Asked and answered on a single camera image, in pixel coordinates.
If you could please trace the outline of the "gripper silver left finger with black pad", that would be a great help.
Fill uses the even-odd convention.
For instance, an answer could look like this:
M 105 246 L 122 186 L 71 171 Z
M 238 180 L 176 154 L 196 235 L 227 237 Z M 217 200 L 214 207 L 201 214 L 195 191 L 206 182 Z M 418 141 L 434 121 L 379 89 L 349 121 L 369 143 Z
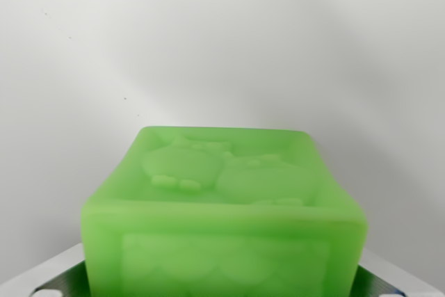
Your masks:
M 1 284 L 2 296 L 89 296 L 83 245 L 78 243 Z

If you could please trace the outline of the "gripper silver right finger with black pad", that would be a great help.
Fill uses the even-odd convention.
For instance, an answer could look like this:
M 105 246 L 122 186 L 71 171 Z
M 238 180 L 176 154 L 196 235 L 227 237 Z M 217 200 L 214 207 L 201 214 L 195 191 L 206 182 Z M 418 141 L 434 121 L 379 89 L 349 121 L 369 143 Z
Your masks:
M 370 250 L 363 250 L 352 296 L 444 296 L 444 292 Z

